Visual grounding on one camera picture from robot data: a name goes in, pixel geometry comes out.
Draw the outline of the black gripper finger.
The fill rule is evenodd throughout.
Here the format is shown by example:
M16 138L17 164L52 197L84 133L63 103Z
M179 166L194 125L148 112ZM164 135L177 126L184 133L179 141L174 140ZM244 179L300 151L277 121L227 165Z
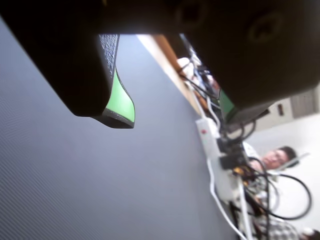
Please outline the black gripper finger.
M320 81L317 0L183 0L175 18L227 97L228 125Z
M94 28L106 7L104 0L3 0L0 15L75 116L132 129L135 106L116 67L120 37Z

